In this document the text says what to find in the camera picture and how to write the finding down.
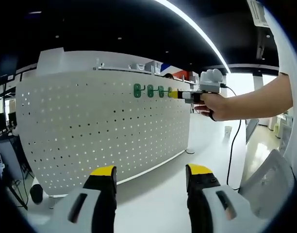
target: white ceiling light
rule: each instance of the white ceiling light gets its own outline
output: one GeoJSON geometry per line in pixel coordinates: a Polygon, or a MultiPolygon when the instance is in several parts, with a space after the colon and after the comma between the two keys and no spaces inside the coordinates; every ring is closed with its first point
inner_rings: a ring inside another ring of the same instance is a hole
{"type": "Polygon", "coordinates": [[[156,2],[159,2],[160,4],[164,5],[174,13],[176,13],[178,16],[180,16],[182,19],[184,19],[189,25],[191,25],[201,36],[204,38],[204,40],[209,44],[209,46],[212,48],[212,50],[216,53],[222,64],[224,65],[227,72],[230,74],[231,70],[227,66],[224,58],[222,57],[220,51],[216,48],[212,40],[207,36],[207,34],[183,11],[181,11],[178,7],[173,5],[172,3],[168,2],[167,0],[154,0],[156,2]]]}

